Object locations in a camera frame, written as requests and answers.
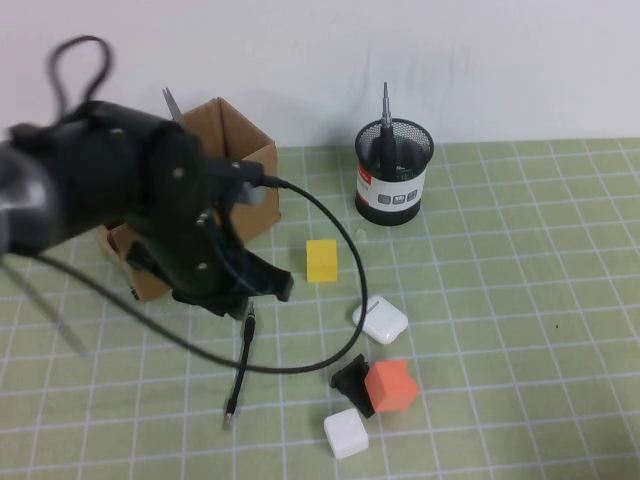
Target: white cube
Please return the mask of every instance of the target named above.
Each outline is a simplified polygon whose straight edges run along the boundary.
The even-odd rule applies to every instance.
[[[324,431],[338,459],[350,457],[369,447],[369,435],[355,408],[325,418]]]

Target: label on pen holder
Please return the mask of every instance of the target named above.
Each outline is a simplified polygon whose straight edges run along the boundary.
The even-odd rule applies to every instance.
[[[382,212],[401,212],[422,198],[426,169],[404,182],[385,182],[373,177],[358,162],[358,196],[371,208]]]

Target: orange block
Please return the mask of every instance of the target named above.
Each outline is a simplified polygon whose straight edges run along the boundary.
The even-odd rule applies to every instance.
[[[407,360],[376,362],[369,369],[364,384],[376,412],[404,410],[420,393],[407,371]]]

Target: scissors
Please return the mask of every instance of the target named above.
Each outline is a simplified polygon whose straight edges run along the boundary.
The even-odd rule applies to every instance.
[[[186,128],[187,124],[184,121],[184,115],[182,115],[180,107],[178,107],[173,95],[171,95],[171,90],[165,87],[162,89],[162,94],[164,95],[165,102],[167,102],[167,107],[169,107],[169,113],[171,113],[173,121],[181,127]]]

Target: pen holder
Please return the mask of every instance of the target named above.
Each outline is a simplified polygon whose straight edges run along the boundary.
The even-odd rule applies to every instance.
[[[380,129],[378,120],[366,125],[356,137],[356,208],[372,223],[402,225],[420,210],[426,168],[433,157],[433,139],[417,123],[393,119],[397,166],[395,178],[390,179],[382,174]]]

